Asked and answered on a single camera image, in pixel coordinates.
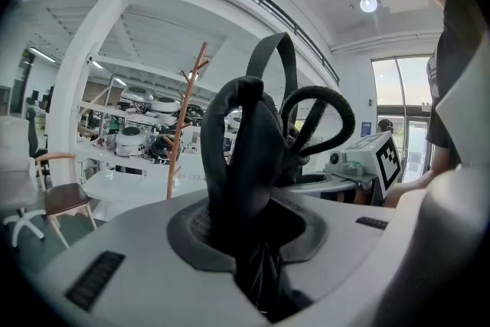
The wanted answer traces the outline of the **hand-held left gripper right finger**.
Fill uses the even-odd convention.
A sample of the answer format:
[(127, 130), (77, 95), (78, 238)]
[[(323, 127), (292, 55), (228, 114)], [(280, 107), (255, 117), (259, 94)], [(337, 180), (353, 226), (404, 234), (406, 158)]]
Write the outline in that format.
[(307, 250), (284, 271), (292, 290), (312, 301), (310, 306), (278, 322), (277, 327), (372, 327), (385, 284), (364, 265), (384, 232), (357, 222), (360, 217), (390, 221), (393, 210), (324, 201), (292, 192), (280, 200), (306, 213), (305, 233), (294, 241)]

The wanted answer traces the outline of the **white metal shelf unit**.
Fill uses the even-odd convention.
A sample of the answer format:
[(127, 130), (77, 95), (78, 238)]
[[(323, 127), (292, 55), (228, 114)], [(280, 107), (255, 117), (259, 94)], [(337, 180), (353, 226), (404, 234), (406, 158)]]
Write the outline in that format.
[(189, 126), (183, 129), (181, 152), (175, 163), (172, 179), (169, 165), (147, 155), (120, 156), (98, 142), (78, 142), (74, 153), (82, 168), (92, 163), (95, 174), (82, 176), (87, 194), (100, 202), (95, 210), (97, 220), (109, 221), (130, 209), (164, 201), (171, 182), (171, 196), (180, 197), (205, 189), (205, 175), (201, 161), (201, 129)]

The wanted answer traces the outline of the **person's right forearm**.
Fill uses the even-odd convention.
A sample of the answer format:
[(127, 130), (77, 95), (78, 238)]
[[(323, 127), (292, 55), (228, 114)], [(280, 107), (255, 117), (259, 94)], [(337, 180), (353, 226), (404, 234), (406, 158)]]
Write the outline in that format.
[(387, 197), (384, 201), (384, 206), (387, 208), (395, 208), (404, 194), (410, 191), (416, 191), (426, 188), (428, 184), (440, 173), (441, 171), (430, 169), (427, 173), (425, 173), (417, 180), (407, 183), (396, 183), (395, 186), (387, 194)]

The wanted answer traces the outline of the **black bag with straps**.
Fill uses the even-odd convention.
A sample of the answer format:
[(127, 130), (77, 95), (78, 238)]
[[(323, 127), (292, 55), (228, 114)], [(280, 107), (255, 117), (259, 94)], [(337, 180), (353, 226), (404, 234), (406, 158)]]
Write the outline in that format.
[(325, 221), (286, 193), (309, 157), (346, 142), (355, 128), (347, 100), (327, 87), (299, 87), (287, 33), (254, 48), (243, 77), (226, 83), (201, 123), (211, 245), (232, 257), (234, 279), (271, 322), (311, 304), (286, 268), (310, 260)]

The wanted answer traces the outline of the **black office chair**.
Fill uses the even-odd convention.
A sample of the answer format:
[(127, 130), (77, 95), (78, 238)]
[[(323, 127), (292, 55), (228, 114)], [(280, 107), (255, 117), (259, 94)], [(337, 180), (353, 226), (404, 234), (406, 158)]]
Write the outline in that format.
[(34, 111), (34, 109), (27, 108), (25, 119), (28, 121), (29, 155), (34, 159), (47, 153), (47, 149), (42, 149), (39, 147), (38, 136), (35, 128), (35, 118), (36, 112)]

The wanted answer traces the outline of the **white ceiling air conditioner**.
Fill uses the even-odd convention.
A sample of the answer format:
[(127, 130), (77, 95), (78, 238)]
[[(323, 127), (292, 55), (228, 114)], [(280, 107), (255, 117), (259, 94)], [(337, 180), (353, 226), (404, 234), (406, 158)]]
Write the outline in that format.
[(388, 8), (390, 13), (400, 13), (405, 11), (416, 11), (427, 9), (430, 0), (381, 0), (384, 8)]

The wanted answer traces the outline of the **person's black shirt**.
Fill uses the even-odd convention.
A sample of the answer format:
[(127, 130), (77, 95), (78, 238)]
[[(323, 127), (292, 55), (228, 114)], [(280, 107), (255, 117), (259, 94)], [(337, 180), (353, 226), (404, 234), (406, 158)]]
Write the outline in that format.
[(436, 112), (436, 106), (462, 75), (479, 46), (485, 22), (475, 0), (446, 0), (443, 32), (426, 72), (432, 96), (427, 141), (449, 153), (449, 167), (455, 168), (460, 157), (449, 132)]

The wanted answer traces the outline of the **white office chair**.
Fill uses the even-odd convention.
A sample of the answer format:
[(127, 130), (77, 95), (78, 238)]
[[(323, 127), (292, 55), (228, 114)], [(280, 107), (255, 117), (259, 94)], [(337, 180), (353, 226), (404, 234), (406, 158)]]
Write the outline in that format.
[(18, 236), (29, 229), (39, 240), (44, 233), (31, 219), (46, 216), (43, 209), (29, 210), (38, 201), (35, 162), (29, 154), (28, 121), (15, 116), (0, 116), (0, 212), (14, 211), (2, 226), (13, 225), (11, 246), (18, 249)]

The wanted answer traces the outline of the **wooden chair with brown seat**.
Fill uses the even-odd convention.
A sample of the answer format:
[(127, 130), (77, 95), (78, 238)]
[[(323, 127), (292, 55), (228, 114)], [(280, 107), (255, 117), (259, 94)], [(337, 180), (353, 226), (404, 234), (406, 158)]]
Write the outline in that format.
[(38, 176), (41, 180), (41, 189), (44, 192), (45, 216), (65, 248), (69, 248), (70, 246), (60, 229), (58, 218), (61, 215), (81, 213), (90, 219), (93, 229), (97, 229), (90, 207), (90, 198), (76, 179), (69, 180), (66, 184), (54, 185), (48, 188), (45, 184), (43, 168), (50, 161), (68, 160), (71, 164), (73, 175), (76, 175), (75, 159), (75, 155), (67, 152), (48, 152), (34, 159)]

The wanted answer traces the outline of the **white round helmet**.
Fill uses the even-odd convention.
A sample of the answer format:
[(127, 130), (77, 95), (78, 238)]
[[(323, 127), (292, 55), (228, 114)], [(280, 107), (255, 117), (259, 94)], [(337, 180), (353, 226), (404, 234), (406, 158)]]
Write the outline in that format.
[(118, 132), (115, 138), (116, 155), (121, 157), (140, 156), (148, 142), (148, 132), (135, 126), (128, 126)]
[(180, 103), (172, 98), (163, 96), (151, 103), (150, 110), (153, 113), (172, 114), (180, 110)]

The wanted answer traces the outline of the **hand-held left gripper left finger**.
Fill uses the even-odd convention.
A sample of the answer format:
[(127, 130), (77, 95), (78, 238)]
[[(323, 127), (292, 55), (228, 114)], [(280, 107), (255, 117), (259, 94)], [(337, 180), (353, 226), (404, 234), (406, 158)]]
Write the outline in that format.
[[(36, 287), (75, 326), (266, 327), (229, 273), (187, 265), (168, 243), (166, 227), (205, 190), (126, 211), (62, 252), (38, 275)], [(104, 251), (125, 259), (86, 312), (66, 298), (77, 278)]]

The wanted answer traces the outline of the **brown wooden coat rack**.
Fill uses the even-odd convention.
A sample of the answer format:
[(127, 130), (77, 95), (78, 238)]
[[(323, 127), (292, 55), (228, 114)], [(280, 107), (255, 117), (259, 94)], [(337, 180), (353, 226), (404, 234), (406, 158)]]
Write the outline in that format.
[(179, 173), (181, 167), (176, 168), (177, 155), (181, 149), (181, 133), (184, 128), (190, 126), (189, 123), (185, 123), (185, 116), (187, 113), (188, 104), (191, 100), (191, 95), (194, 89), (194, 85), (196, 79), (198, 77), (198, 71), (204, 66), (209, 64), (209, 56), (206, 55), (207, 50), (207, 42), (204, 42), (201, 46), (201, 49), (196, 57), (193, 68), (190, 71), (181, 70), (181, 75), (185, 79), (185, 83), (187, 84), (185, 94), (181, 98), (181, 109), (179, 112), (177, 128), (175, 130), (174, 138), (170, 139), (165, 137), (165, 141), (170, 145), (171, 151), (169, 152), (167, 149), (164, 149), (165, 156), (169, 160), (168, 166), (168, 180), (167, 180), (167, 191), (166, 191), (166, 199), (169, 200), (172, 198), (172, 187), (173, 180), (175, 175)]

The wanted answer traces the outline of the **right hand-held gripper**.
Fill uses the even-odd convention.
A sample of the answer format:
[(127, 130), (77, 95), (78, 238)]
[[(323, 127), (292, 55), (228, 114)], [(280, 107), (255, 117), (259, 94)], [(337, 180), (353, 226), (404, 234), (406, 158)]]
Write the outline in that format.
[(302, 175), (292, 192), (321, 196), (356, 189), (371, 183), (372, 205), (383, 205), (397, 183), (402, 168), (391, 131), (365, 136), (356, 143), (331, 152), (325, 172)]

